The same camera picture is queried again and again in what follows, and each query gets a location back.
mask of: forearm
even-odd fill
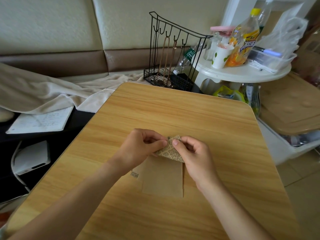
[[[29,222],[10,240],[75,239],[122,172],[105,163],[69,193]]]
[[[222,182],[208,183],[200,191],[211,204],[230,240],[274,239]]]

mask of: notebook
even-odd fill
[[[22,113],[6,131],[6,134],[62,131],[72,109],[73,107],[68,107],[44,114]]]

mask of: left hand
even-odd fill
[[[164,148],[167,140],[154,130],[133,129],[109,162],[120,167],[124,175],[140,165],[147,156]]]

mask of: yellow bottle cap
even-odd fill
[[[260,8],[252,8],[250,15],[257,16],[260,13]]]

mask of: paper cup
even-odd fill
[[[219,46],[216,47],[215,54],[212,61],[212,67],[216,69],[221,69],[226,64],[232,50],[234,47],[230,44],[224,45],[224,48]]]

